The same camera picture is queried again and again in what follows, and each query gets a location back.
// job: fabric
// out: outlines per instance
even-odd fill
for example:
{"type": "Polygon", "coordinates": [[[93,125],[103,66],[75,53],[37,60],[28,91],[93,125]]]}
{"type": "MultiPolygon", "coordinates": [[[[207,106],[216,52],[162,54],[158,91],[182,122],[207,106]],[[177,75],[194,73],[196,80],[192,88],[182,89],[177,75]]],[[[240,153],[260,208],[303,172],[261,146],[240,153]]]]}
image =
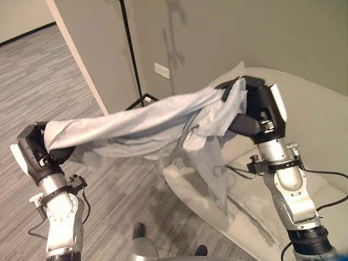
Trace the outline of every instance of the fabric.
{"type": "Polygon", "coordinates": [[[243,72],[241,63],[198,92],[172,96],[147,107],[97,118],[51,121],[44,133],[46,149],[76,146],[72,158],[89,165],[98,165],[101,157],[158,159],[175,153],[181,158],[177,163],[198,169],[217,201],[225,206],[227,174],[222,169],[221,145],[235,136],[227,128],[237,113],[245,113],[247,91],[245,80],[238,79],[224,102],[225,90],[215,87],[243,72]],[[182,147],[178,146],[180,138],[182,147]]]}

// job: floor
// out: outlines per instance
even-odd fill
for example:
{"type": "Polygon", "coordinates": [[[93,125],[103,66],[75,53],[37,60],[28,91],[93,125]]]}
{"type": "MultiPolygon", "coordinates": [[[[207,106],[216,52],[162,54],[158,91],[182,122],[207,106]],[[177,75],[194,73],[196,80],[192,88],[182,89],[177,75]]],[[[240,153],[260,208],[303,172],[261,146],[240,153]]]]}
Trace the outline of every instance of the floor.
{"type": "MultiPolygon", "coordinates": [[[[29,123],[102,115],[56,26],[0,48],[0,259],[44,260],[45,242],[27,235],[40,221],[29,198],[38,192],[9,146],[29,123]]],[[[147,225],[160,255],[192,254],[254,260],[186,207],[166,186],[157,163],[123,158],[98,170],[66,163],[83,175],[92,205],[84,226],[83,260],[126,260],[133,224],[147,225]]],[[[47,234],[48,223],[38,229],[47,234]]]]}

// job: wall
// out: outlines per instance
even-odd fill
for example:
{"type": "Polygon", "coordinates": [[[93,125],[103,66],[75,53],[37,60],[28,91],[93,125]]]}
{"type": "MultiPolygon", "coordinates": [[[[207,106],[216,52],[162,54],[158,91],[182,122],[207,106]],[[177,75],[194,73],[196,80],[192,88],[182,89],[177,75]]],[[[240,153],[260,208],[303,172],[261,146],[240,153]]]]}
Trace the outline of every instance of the wall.
{"type": "Polygon", "coordinates": [[[139,96],[118,0],[46,0],[105,114],[139,96]]]}
{"type": "Polygon", "coordinates": [[[1,0],[0,42],[53,21],[45,0],[1,0]]]}
{"type": "Polygon", "coordinates": [[[201,89],[241,60],[348,95],[347,0],[129,1],[147,91],[158,98],[201,89]],[[154,63],[170,68],[170,81],[154,63]]]}

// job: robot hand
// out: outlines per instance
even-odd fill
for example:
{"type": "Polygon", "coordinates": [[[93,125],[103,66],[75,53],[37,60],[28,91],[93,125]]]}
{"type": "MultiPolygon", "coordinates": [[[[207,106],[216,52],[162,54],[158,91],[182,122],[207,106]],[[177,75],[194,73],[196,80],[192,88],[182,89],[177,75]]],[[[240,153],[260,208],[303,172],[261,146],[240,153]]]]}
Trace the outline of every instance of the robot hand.
{"type": "Polygon", "coordinates": [[[45,123],[27,126],[17,137],[18,144],[11,145],[11,151],[21,169],[41,190],[30,202],[35,203],[43,220],[49,219],[46,260],[78,261],[83,244],[84,202],[77,193],[87,184],[76,175],[66,180],[59,165],[74,148],[47,153],[43,141],[45,126],[45,123]]]}
{"type": "Polygon", "coordinates": [[[264,172],[277,213],[288,232],[298,261],[333,260],[336,250],[328,241],[312,199],[296,146],[284,143],[287,113],[278,87],[265,81],[246,79],[247,110],[239,114],[229,130],[250,137],[262,160],[255,155],[248,164],[250,172],[264,172]]]}

